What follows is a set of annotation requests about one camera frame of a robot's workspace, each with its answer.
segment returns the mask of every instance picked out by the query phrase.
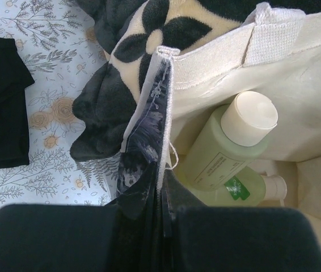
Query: toiletry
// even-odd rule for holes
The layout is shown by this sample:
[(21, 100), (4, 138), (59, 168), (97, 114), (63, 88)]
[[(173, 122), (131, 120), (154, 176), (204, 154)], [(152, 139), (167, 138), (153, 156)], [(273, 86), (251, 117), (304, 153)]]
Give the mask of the toiletry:
[(245, 167), (236, 176), (214, 191), (201, 191), (193, 188), (185, 179), (182, 168), (176, 171), (179, 181), (199, 200), (208, 206), (257, 206), (264, 200), (282, 202), (287, 187), (280, 176), (261, 176), (249, 167)]
[(216, 109), (183, 163), (187, 181), (198, 190), (216, 190), (268, 146), (278, 113), (266, 96), (246, 91)]

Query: white thread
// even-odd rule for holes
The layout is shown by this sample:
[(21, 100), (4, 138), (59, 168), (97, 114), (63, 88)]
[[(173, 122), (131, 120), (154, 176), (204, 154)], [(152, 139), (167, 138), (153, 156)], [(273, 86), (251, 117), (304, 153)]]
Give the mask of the white thread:
[(178, 158), (177, 151), (176, 151), (176, 149), (174, 148), (174, 146), (172, 145), (171, 142), (170, 142), (170, 146), (171, 146), (171, 148), (172, 148), (172, 150), (173, 150), (174, 155), (176, 156), (176, 163), (175, 163), (172, 167), (166, 168), (166, 170), (173, 170), (174, 168), (177, 167), (178, 162), (179, 162), (179, 158)]

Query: bottle label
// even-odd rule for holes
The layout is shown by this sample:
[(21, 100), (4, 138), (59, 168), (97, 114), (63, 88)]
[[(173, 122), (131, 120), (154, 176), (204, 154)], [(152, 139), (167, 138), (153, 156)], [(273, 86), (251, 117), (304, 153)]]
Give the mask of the bottle label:
[(224, 186), (234, 200), (238, 200), (239, 198), (241, 198), (241, 200), (246, 200), (250, 196), (250, 192), (237, 177), (231, 178)]
[(196, 189), (215, 190), (247, 164), (246, 161), (234, 160), (219, 152), (196, 177), (193, 184), (197, 186)]

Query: floral bedsheet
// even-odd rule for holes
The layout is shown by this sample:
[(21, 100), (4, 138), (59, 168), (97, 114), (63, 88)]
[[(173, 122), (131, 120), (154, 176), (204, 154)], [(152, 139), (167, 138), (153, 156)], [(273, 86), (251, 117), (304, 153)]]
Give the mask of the floral bedsheet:
[(0, 37), (15, 39), (36, 82), (26, 89), (31, 163), (0, 169), (0, 207), (104, 205), (115, 196), (120, 155), (78, 164), (69, 155), (85, 128), (71, 104), (105, 63), (93, 25), (73, 0), (0, 0)]

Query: white bag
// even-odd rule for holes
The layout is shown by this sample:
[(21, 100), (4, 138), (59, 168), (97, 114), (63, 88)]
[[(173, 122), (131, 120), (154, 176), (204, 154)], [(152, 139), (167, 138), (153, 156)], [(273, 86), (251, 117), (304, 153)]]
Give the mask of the white bag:
[[(262, 159), (297, 163), (300, 208), (321, 219), (321, 13), (262, 3), (241, 27), (178, 54), (160, 46), (148, 74), (162, 59), (172, 63), (170, 141), (177, 153), (187, 154), (216, 107), (239, 92), (260, 92), (279, 113)], [(321, 223), (311, 222), (321, 237)]]

